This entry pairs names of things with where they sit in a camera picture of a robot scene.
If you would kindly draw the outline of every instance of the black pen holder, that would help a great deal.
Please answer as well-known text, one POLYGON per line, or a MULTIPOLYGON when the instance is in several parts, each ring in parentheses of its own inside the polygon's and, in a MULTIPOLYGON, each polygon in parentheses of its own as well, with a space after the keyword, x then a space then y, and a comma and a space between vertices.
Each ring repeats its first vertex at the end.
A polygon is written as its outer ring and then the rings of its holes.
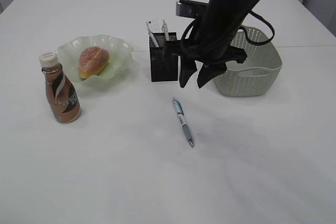
MULTIPOLYGON (((152 38, 149 37, 149 51, 151 57, 151 79, 152 82, 177 81, 178 79, 178 56, 163 54, 165 43, 164 33, 153 33, 160 47, 155 47, 152 38)), ((169 40, 176 41, 176 33, 169 33, 169 40)))

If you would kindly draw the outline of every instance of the woven basket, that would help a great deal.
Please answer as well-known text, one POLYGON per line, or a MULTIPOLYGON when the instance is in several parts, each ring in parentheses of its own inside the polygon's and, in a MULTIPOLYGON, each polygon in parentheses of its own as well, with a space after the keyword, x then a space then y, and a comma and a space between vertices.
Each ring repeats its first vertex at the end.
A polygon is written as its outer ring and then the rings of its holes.
MULTIPOLYGON (((259 29, 246 27, 248 37, 256 42, 267 40, 259 29)), ((230 97, 252 97, 262 95, 272 86, 277 78, 282 61, 272 43, 254 46, 247 42, 244 32, 238 32, 232 46, 243 48, 247 59, 243 64, 235 61, 226 63, 227 71, 214 78, 220 93, 230 97)))

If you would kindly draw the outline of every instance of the bread roll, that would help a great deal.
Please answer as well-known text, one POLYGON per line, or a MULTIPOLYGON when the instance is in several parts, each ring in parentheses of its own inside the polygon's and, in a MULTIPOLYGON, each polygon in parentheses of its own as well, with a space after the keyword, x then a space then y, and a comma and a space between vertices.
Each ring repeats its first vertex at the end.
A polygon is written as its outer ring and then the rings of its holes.
POLYGON ((78 73, 83 79, 98 75, 109 62, 109 52, 100 47, 89 47, 85 49, 78 62, 78 73))

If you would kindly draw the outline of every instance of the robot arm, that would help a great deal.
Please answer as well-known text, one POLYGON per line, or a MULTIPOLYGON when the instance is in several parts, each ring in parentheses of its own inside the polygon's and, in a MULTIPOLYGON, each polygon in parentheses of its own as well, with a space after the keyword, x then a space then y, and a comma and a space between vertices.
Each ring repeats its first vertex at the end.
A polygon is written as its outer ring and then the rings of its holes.
POLYGON ((234 48, 230 43, 249 13, 262 19, 251 11, 258 2, 259 0, 210 0, 206 4, 180 0, 177 3, 178 16, 194 18, 181 40, 167 41, 164 49, 166 57, 170 54, 181 56, 180 86, 182 88, 190 76, 197 71, 195 61, 203 63, 197 78, 200 88, 226 71, 225 62, 230 60, 244 62, 246 59, 244 50, 234 48))

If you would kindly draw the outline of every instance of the bottle cap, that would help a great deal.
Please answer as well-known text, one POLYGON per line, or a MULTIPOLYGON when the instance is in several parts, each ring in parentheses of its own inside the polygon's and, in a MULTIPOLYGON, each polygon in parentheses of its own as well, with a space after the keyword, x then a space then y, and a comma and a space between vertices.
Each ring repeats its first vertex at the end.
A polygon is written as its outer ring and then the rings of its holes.
POLYGON ((51 68, 58 64, 57 55, 54 52, 46 52, 39 56, 41 67, 51 68))

